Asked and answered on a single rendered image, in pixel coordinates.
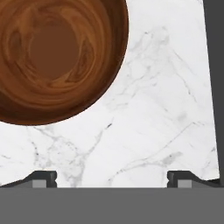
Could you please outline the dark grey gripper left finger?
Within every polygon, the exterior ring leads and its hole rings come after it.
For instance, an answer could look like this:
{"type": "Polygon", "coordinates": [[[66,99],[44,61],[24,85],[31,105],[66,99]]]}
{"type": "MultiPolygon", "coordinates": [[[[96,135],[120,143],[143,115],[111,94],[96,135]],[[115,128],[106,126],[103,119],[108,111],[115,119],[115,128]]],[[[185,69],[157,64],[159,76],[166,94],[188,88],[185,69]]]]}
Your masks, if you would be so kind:
{"type": "Polygon", "coordinates": [[[24,179],[1,185],[1,188],[56,188],[56,171],[33,171],[24,179]]]}

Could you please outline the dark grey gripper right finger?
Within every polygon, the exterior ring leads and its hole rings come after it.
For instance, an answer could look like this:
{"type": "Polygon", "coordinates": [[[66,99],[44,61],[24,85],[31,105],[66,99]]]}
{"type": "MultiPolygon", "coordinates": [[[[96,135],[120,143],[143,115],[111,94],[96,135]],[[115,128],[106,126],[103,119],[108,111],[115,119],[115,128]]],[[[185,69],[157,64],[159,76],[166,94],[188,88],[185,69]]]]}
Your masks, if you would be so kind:
{"type": "Polygon", "coordinates": [[[168,171],[167,187],[170,188],[220,188],[221,182],[217,179],[204,180],[198,178],[190,171],[168,171]]]}

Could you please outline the brown wooden bowl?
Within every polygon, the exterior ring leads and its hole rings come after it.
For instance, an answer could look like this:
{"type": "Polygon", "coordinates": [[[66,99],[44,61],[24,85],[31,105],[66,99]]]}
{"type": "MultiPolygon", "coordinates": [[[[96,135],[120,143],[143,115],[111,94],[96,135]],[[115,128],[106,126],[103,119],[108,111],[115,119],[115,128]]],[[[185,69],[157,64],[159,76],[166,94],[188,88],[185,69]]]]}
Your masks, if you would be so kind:
{"type": "Polygon", "coordinates": [[[78,115],[114,81],[128,36],[125,0],[0,0],[0,121],[78,115]]]}

